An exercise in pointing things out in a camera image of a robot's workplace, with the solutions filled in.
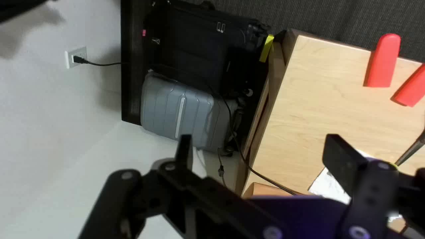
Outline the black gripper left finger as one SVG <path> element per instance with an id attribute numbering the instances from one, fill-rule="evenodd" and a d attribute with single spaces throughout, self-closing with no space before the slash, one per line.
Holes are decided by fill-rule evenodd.
<path id="1" fill-rule="evenodd" d="M 182 239 L 284 239 L 282 223 L 191 165 L 191 138 L 183 135 L 175 155 L 155 162 L 147 173 L 112 172 L 78 239 L 138 239 L 157 215 Z"/>

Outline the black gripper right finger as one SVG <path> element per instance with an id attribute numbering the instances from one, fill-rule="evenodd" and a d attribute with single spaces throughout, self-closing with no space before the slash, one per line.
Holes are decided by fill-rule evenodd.
<path id="1" fill-rule="evenodd" d="M 323 163 L 351 196 L 340 221 L 343 239 L 402 239 L 388 227 L 389 213 L 400 213 L 420 235 L 425 231 L 425 175 L 401 172 L 381 159 L 368 159 L 339 134 L 327 134 Z"/>

